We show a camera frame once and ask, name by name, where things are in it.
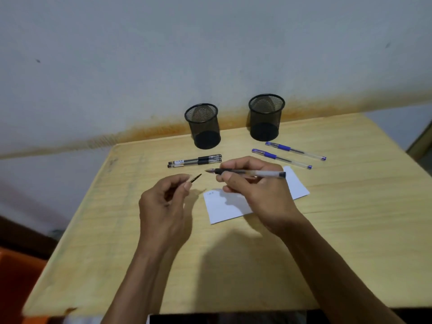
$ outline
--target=orange chair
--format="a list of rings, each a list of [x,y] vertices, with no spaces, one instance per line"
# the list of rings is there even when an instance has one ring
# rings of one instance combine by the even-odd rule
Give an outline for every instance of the orange chair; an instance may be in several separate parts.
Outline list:
[[[7,324],[45,324],[48,317],[24,318],[21,310],[46,261],[0,247],[0,314]]]

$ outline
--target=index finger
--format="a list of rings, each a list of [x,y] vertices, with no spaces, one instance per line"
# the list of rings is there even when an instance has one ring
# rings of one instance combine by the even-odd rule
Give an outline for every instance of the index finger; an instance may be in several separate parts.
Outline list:
[[[265,162],[252,156],[231,159],[220,164],[220,168],[227,169],[279,170],[279,167],[280,166],[278,164]]]
[[[176,175],[167,176],[165,178],[160,179],[155,184],[154,187],[158,191],[165,193],[172,187],[177,187],[183,182],[186,182],[189,179],[189,177],[191,177],[189,174],[176,174]]]

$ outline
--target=table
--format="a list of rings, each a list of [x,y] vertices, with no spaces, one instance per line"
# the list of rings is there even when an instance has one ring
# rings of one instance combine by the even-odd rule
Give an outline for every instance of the table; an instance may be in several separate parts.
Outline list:
[[[107,310],[137,245],[138,200],[160,178],[209,166],[168,169],[170,160],[221,153],[251,155],[246,128],[221,131],[212,150],[191,136],[119,144],[102,165],[31,293],[26,315],[97,315]],[[362,114],[282,123],[275,139],[327,156],[293,167],[310,195],[295,201],[325,239],[386,305],[432,305],[432,179]],[[202,193],[221,188],[204,173],[185,208],[189,240],[167,254],[153,311],[190,313],[316,308],[317,303],[281,241],[255,215],[210,225]]]

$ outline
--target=person's left hand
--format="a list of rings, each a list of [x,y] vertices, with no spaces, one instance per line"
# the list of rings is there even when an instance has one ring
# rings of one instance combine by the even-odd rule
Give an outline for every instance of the person's left hand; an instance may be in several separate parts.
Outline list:
[[[185,226],[183,202],[192,186],[187,174],[165,177],[141,195],[139,243],[166,251]]]

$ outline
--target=person's right hand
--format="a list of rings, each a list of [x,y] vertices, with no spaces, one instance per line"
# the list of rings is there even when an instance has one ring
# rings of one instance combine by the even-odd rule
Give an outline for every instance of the person's right hand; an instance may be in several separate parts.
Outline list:
[[[220,168],[283,171],[281,165],[250,156],[228,160],[221,163]],[[237,192],[245,196],[252,211],[273,234],[280,236],[290,224],[305,220],[295,206],[284,179],[246,179],[239,174],[225,171],[222,175],[217,175],[216,180],[226,183],[223,187],[225,192]]]

